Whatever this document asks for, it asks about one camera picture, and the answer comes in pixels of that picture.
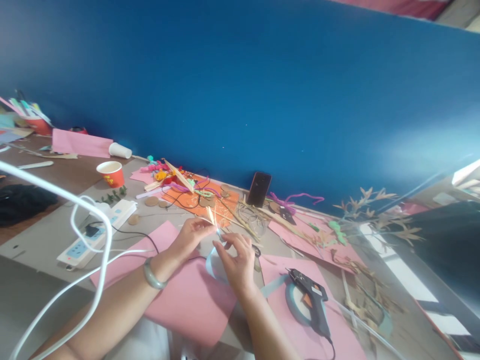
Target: hand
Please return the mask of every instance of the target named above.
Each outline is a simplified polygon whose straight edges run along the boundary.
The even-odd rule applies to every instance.
[[[239,300],[248,299],[258,291],[254,283],[255,251],[252,248],[252,239],[237,233],[225,234],[222,239],[227,242],[225,248],[218,241],[214,241],[213,245],[223,263],[228,282]],[[236,257],[227,252],[232,245],[236,250]]]
[[[183,224],[180,233],[168,248],[171,257],[178,260],[179,265],[188,260],[200,241],[217,231],[217,228],[202,218],[189,218]]]

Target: paper cup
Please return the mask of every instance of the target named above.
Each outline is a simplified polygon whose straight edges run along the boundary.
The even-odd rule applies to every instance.
[[[108,148],[108,152],[112,156],[118,156],[119,158],[130,159],[132,156],[132,150],[120,145],[118,142],[112,142]]]
[[[39,135],[51,136],[52,127],[38,116],[20,116]]]
[[[102,162],[96,167],[96,170],[102,174],[106,183],[111,188],[120,188],[125,184],[122,164],[118,161]]]

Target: red paper cup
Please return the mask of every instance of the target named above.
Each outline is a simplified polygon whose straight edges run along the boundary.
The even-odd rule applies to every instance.
[[[39,135],[52,135],[52,127],[38,116],[21,116],[22,119]]]
[[[96,167],[96,170],[103,176],[111,188],[120,188],[125,184],[122,164],[118,161],[102,162]]]

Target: tabletop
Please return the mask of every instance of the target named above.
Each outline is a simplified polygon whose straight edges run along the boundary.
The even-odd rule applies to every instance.
[[[144,161],[134,159],[123,167],[125,186],[128,189],[125,197],[126,200],[135,200],[135,195],[144,192],[143,188],[145,184],[143,182],[129,179],[131,172],[138,170],[142,166],[145,166]],[[84,191],[83,194],[97,200],[100,199],[101,196],[105,196],[109,190],[110,188],[104,181],[99,181]],[[138,202],[136,214],[141,216],[140,223],[132,226],[126,222],[121,227],[122,231],[149,234],[167,220],[180,229],[186,219],[194,216],[177,206],[172,206],[166,210],[159,206],[146,206],[144,199],[136,201]],[[62,204],[55,211],[1,245],[0,255],[13,258],[15,261],[34,268],[37,271],[68,282],[75,281],[86,272],[98,267],[101,262],[100,255],[96,255],[86,268],[75,271],[67,271],[65,264],[57,261],[57,256],[77,238],[69,222],[72,207],[73,204],[70,202]],[[85,210],[79,209],[76,217],[77,225],[85,223],[87,216],[88,214]],[[233,232],[247,235],[244,229],[235,224],[232,224],[230,229]],[[128,249],[140,239],[141,237],[132,237],[129,234],[117,232],[113,236],[114,247],[116,249]],[[205,244],[207,245],[201,244],[200,253],[202,255],[207,254],[211,250],[211,241],[205,241]],[[266,233],[261,238],[261,244],[263,245],[261,248],[262,254],[298,257],[298,255],[284,245],[278,235],[270,229],[266,229]],[[390,343],[407,359],[457,359],[448,345],[434,332],[430,322],[418,307],[415,300],[408,294],[380,257],[372,256],[371,252],[365,251],[365,244],[360,246],[356,240],[352,241],[352,245],[365,265],[375,272],[380,281],[388,285],[385,291],[386,294],[401,304],[405,309],[405,313],[403,314],[392,313],[394,329]],[[310,259],[318,264],[320,262],[320,260],[313,257]],[[319,268],[335,299],[343,303],[345,300],[345,290],[340,270],[336,266],[325,265],[324,262],[319,264]],[[255,272],[254,280],[259,287],[264,285],[261,272]],[[85,280],[79,285],[92,291],[95,289],[90,280]],[[358,294],[358,292],[350,284],[348,287],[352,299],[355,301],[355,294]],[[359,331],[359,341],[369,359],[396,359],[396,356],[381,345],[376,346],[375,355],[371,350],[370,339],[364,331]],[[229,318],[228,325],[220,342],[237,349],[252,350],[248,326],[238,303]]]
[[[52,138],[50,136],[31,134],[24,139],[13,141],[13,144],[24,147],[28,150],[41,152],[46,156],[53,155],[48,151],[39,151],[39,149],[42,147],[52,145]],[[14,147],[11,147],[7,151],[0,152],[0,161],[4,161],[15,166],[41,163],[47,160],[48,159],[44,157],[39,157]],[[51,182],[52,184],[61,186],[63,189],[73,194],[80,194],[99,181],[101,177],[95,171],[95,169],[97,165],[103,163],[104,161],[106,161],[106,159],[101,157],[79,155],[78,159],[53,159],[53,165],[51,166],[32,168],[28,171],[33,175]],[[115,161],[126,164],[130,160],[116,158]],[[29,183],[15,176],[9,175],[7,178],[3,179],[3,181],[0,183],[0,187],[2,188],[12,184],[28,185]],[[45,211],[25,221],[1,228],[0,245],[20,234],[22,231],[35,224],[37,221],[47,216],[55,209],[58,209],[66,202],[66,200],[62,198],[59,198],[58,200],[59,201],[57,204],[49,206]]]

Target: pink paper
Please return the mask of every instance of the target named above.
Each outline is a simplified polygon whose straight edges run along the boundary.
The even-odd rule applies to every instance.
[[[328,226],[328,222],[331,220],[330,218],[327,218],[326,220],[321,220],[316,217],[312,217],[308,215],[296,214],[295,216],[293,216],[293,219],[296,222],[295,227],[300,232],[305,233],[310,237],[315,237],[315,235],[318,235],[318,232],[316,232],[311,226],[308,225],[309,223],[312,223],[317,228],[322,229],[328,234],[327,241],[326,241],[327,243],[337,238],[335,235],[335,232]],[[306,240],[302,239],[300,236],[293,234],[292,232],[287,230],[285,227],[283,227],[282,225],[280,225],[279,223],[273,220],[270,221],[270,224],[268,225],[268,227],[275,234],[277,234],[283,240],[285,240],[285,242],[293,246],[295,249],[298,249],[320,260],[324,260],[330,264],[333,264],[342,269],[345,269],[350,273],[353,273],[351,269],[349,269],[346,266],[342,266],[332,260],[332,254],[331,254],[332,249],[336,250],[335,258],[341,262],[346,262],[348,258],[352,261],[357,261],[360,264],[364,263],[362,259],[360,259],[359,255],[354,250],[352,245],[350,245],[349,243],[347,243],[346,246],[342,245],[341,243],[338,243],[335,245],[330,245],[325,248],[320,247],[320,250],[318,250],[315,246],[311,245]]]
[[[138,180],[144,182],[147,185],[150,185],[154,182],[152,172],[141,172],[140,169],[131,173],[130,179]]]
[[[54,128],[51,148],[57,153],[109,158],[109,147],[113,142],[104,137]]]
[[[167,249],[179,231],[171,222],[164,222],[150,234],[159,251]],[[130,249],[151,249],[152,243],[144,237]],[[151,252],[122,256],[108,265],[105,286],[120,280],[143,265]],[[91,276],[98,284],[99,273]],[[167,287],[153,300],[145,316],[165,328],[211,347],[222,336],[237,298],[230,286],[211,277],[204,259],[187,263],[168,281]]]
[[[325,288],[328,298],[332,298],[332,293],[322,273],[313,261],[280,256],[269,256],[268,259],[277,263],[277,265],[272,265],[260,257],[261,272],[265,284],[272,282],[283,274],[287,274],[285,268],[297,269],[313,281],[322,285]],[[268,303],[287,337],[292,341],[293,346],[302,359],[331,359],[333,352],[330,343],[324,337],[321,337],[313,331],[311,327],[300,324],[290,312],[285,298],[286,287],[286,284],[282,284],[275,290],[268,297]],[[337,304],[333,301],[327,301],[325,302],[325,310],[331,340],[335,346],[336,360],[366,360],[367,357],[365,356],[362,346],[350,329],[349,324],[343,317]]]

